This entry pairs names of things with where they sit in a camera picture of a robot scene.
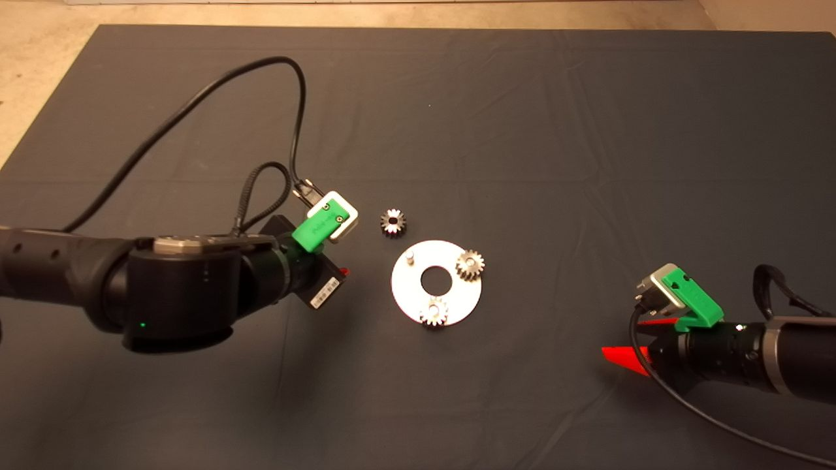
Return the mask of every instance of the black cylinder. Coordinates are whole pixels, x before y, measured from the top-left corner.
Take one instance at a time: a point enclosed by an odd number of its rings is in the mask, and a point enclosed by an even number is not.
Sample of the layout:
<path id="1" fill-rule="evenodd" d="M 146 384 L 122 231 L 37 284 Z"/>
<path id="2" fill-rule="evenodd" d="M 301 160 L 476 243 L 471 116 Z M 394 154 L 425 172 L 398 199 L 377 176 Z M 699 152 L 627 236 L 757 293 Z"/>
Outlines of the black cylinder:
<path id="1" fill-rule="evenodd" d="M 205 347 L 231 334 L 238 310 L 241 254 L 159 254 L 128 260 L 125 346 L 149 352 Z"/>
<path id="2" fill-rule="evenodd" d="M 763 365 L 761 323 L 719 323 L 691 329 L 680 344 L 680 355 L 700 377 L 772 391 Z"/>
<path id="3" fill-rule="evenodd" d="M 836 326 L 785 324 L 777 338 L 777 362 L 793 395 L 836 403 Z"/>
<path id="4" fill-rule="evenodd" d="M 131 240 L 39 230 L 0 230 L 0 296 L 83 307 L 101 330 L 119 331 L 103 292 Z"/>
<path id="5" fill-rule="evenodd" d="M 238 287 L 238 316 L 251 314 L 287 295 L 292 272 L 290 261 L 281 252 L 263 249 L 241 256 Z"/>

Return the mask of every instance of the concrete floor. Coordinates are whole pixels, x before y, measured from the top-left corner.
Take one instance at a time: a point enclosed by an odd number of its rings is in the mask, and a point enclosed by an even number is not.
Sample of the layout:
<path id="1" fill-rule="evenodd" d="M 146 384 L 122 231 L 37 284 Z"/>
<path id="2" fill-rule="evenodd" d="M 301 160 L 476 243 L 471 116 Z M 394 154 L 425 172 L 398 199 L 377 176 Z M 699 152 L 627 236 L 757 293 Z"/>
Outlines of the concrete floor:
<path id="1" fill-rule="evenodd" d="M 96 26 L 165 23 L 391 28 L 836 31 L 832 0 L 118 5 L 0 0 L 0 166 Z"/>

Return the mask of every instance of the black cable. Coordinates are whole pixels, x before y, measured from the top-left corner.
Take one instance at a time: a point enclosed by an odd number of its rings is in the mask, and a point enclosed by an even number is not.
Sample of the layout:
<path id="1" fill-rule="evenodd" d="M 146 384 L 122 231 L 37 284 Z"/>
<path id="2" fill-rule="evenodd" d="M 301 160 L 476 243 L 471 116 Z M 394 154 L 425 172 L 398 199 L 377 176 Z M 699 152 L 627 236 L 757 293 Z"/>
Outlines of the black cable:
<path id="1" fill-rule="evenodd" d="M 270 205 L 270 207 L 264 209 L 250 220 L 244 222 L 244 218 L 247 216 L 247 209 L 250 207 L 250 196 L 252 196 L 252 188 L 256 184 L 258 175 L 260 175 L 261 172 L 266 170 L 267 168 L 276 168 L 277 170 L 281 171 L 284 175 L 284 189 L 282 190 L 282 194 L 278 197 L 276 202 Z M 235 222 L 232 225 L 232 230 L 230 231 L 231 235 L 237 237 L 241 235 L 243 232 L 246 232 L 253 225 L 262 221 L 265 217 L 273 213 L 273 211 L 275 211 L 282 204 L 284 204 L 284 202 L 288 199 L 289 195 L 290 173 L 284 165 L 277 161 L 268 161 L 262 163 L 259 166 L 256 166 L 256 168 L 250 172 L 250 175 L 247 176 L 247 179 L 244 182 L 244 187 L 241 189 L 241 199 L 238 201 L 238 211 L 235 215 Z"/>
<path id="2" fill-rule="evenodd" d="M 755 273 L 752 275 L 752 294 L 755 296 L 757 309 L 761 310 L 764 318 L 771 319 L 774 316 L 772 312 L 772 298 L 769 293 L 769 288 L 772 283 L 775 283 L 781 293 L 789 299 L 790 306 L 806 310 L 817 317 L 833 316 L 827 310 L 820 309 L 814 304 L 811 304 L 790 289 L 787 285 L 787 279 L 780 269 L 769 264 L 759 264 L 755 268 Z"/>
<path id="3" fill-rule="evenodd" d="M 299 132 L 302 129 L 302 120 L 305 114 L 305 100 L 307 94 L 307 86 L 305 84 L 305 76 L 302 73 L 302 68 L 299 67 L 299 64 L 296 63 L 293 59 L 289 57 L 283 56 L 274 56 L 274 57 L 267 57 L 265 59 L 256 60 L 255 62 L 251 62 L 250 64 L 242 65 L 236 69 L 232 69 L 222 75 L 219 79 L 211 82 L 210 84 L 206 85 L 198 91 L 194 96 L 192 96 L 177 112 L 175 112 L 171 117 L 169 117 L 165 122 L 162 123 L 159 127 L 157 127 L 151 135 L 143 141 L 139 147 L 136 148 L 134 153 L 132 153 L 128 160 L 122 164 L 122 167 L 116 172 L 116 174 L 110 179 L 107 185 L 104 186 L 104 189 L 99 193 L 99 195 L 87 206 L 86 209 L 75 218 L 72 222 L 67 224 L 66 227 L 62 228 L 62 232 L 73 232 L 79 227 L 81 227 L 85 222 L 87 222 L 110 198 L 110 196 L 116 191 L 116 188 L 122 184 L 122 181 L 128 176 L 131 170 L 133 170 L 134 166 L 140 162 L 143 156 L 154 146 L 164 135 L 168 133 L 177 123 L 179 123 L 183 118 L 185 118 L 192 110 L 194 110 L 203 100 L 206 99 L 207 96 L 211 95 L 213 91 L 220 88 L 226 82 L 244 75 L 248 72 L 252 72 L 255 69 L 260 69 L 261 67 L 266 67 L 268 65 L 273 64 L 287 64 L 293 68 L 293 71 L 296 72 L 296 77 L 299 82 L 299 105 L 296 111 L 296 124 L 293 127 L 293 138 L 290 144 L 290 172 L 289 177 L 292 180 L 294 185 L 301 184 L 301 179 L 296 174 L 296 149 L 298 146 L 299 140 Z"/>
<path id="4" fill-rule="evenodd" d="M 633 311 L 633 315 L 630 317 L 630 344 L 633 346 L 633 351 L 635 352 L 636 358 L 641 363 L 642 367 L 645 368 L 648 375 L 656 382 L 656 385 L 660 386 L 662 390 L 664 390 L 671 398 L 679 402 L 680 405 L 683 405 L 688 411 L 691 411 L 695 415 L 699 416 L 700 418 L 710 422 L 714 426 L 719 427 L 725 432 L 729 432 L 734 434 L 741 439 L 751 442 L 752 444 L 757 444 L 758 446 L 765 447 L 773 452 L 782 453 L 789 457 L 795 457 L 799 460 L 804 460 L 805 462 L 814 463 L 817 465 L 821 465 L 822 467 L 828 468 L 836 468 L 836 462 L 832 460 L 827 460 L 821 457 L 815 457 L 803 452 L 794 451 L 793 449 L 789 449 L 783 446 L 778 446 L 777 444 L 773 444 L 771 442 L 764 441 L 763 439 L 754 437 L 750 434 L 746 434 L 745 432 L 736 429 L 735 427 L 731 427 L 722 421 L 718 421 L 717 419 L 708 416 L 705 412 L 693 406 L 691 403 L 686 401 L 678 392 L 676 392 L 673 388 L 671 388 L 668 384 L 665 383 L 664 380 L 659 376 L 656 370 L 650 365 L 650 362 L 645 358 L 645 355 L 641 353 L 641 349 L 639 348 L 639 340 L 636 337 L 636 328 L 639 323 L 639 317 L 645 313 L 645 310 L 641 306 L 636 306 L 635 310 Z"/>

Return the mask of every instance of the metal plate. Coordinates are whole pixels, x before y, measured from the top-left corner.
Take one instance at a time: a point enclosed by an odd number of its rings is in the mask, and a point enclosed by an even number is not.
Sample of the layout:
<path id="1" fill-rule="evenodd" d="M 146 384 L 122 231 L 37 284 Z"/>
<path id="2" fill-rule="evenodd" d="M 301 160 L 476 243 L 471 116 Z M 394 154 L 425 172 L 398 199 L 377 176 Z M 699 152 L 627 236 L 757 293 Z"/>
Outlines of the metal plate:
<path id="1" fill-rule="evenodd" d="M 414 321 L 421 322 L 421 311 L 429 305 L 430 297 L 421 286 L 421 275 L 429 268 L 438 267 L 450 274 L 450 290 L 436 297 L 447 305 L 446 325 L 465 319 L 482 295 L 482 279 L 465 281 L 456 273 L 456 259 L 464 248 L 443 240 L 427 240 L 407 248 L 395 261 L 392 269 L 392 295 L 401 310 Z M 413 263 L 407 260 L 412 254 Z"/>
<path id="2" fill-rule="evenodd" d="M 273 245 L 276 238 L 261 234 L 243 234 L 240 237 L 227 235 L 191 235 L 157 237 L 154 239 L 154 253 L 158 254 L 201 254 L 214 253 L 249 245 Z"/>

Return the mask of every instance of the small spur gear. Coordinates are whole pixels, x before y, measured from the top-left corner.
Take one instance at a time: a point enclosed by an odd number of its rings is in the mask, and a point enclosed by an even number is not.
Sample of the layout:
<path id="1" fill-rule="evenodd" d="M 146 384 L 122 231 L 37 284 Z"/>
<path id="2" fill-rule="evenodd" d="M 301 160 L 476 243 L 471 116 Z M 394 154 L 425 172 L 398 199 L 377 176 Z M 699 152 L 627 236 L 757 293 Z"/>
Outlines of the small spur gear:
<path id="1" fill-rule="evenodd" d="M 421 323 L 429 328 L 439 328 L 447 323 L 447 304 L 440 297 L 430 297 L 426 309 L 421 312 Z"/>
<path id="2" fill-rule="evenodd" d="M 485 258 L 478 252 L 466 250 L 456 260 L 456 272 L 466 281 L 475 281 L 482 276 L 485 269 Z"/>
<path id="3" fill-rule="evenodd" d="M 380 229 L 389 238 L 398 238 L 406 232 L 406 216 L 400 209 L 390 209 L 380 216 Z"/>

